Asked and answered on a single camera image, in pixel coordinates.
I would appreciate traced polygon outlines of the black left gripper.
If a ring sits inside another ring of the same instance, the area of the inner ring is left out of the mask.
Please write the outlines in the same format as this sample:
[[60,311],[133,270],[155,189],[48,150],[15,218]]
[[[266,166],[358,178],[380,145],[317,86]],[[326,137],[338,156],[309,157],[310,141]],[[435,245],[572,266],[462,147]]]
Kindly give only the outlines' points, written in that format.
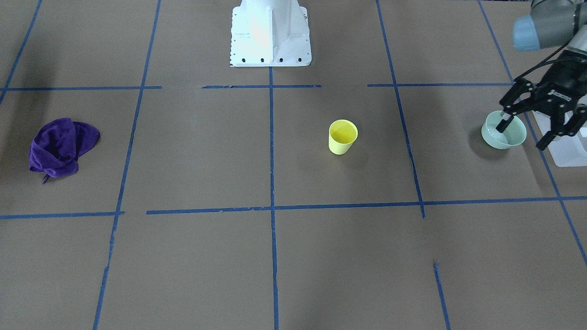
[[529,111],[548,116],[550,130],[535,145],[541,151],[556,137],[574,137],[587,121],[586,103],[580,101],[586,96],[586,52],[558,49],[524,75],[545,66],[548,69],[537,83],[515,79],[499,101],[503,109],[496,126],[503,133],[517,115]]

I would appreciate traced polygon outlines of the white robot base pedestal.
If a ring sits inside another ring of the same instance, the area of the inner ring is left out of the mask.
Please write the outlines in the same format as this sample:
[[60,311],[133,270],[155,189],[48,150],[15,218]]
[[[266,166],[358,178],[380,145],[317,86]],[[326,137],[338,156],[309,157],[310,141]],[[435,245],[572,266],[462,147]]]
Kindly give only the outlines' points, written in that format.
[[231,18],[230,66],[311,65],[308,11],[297,0],[243,0]]

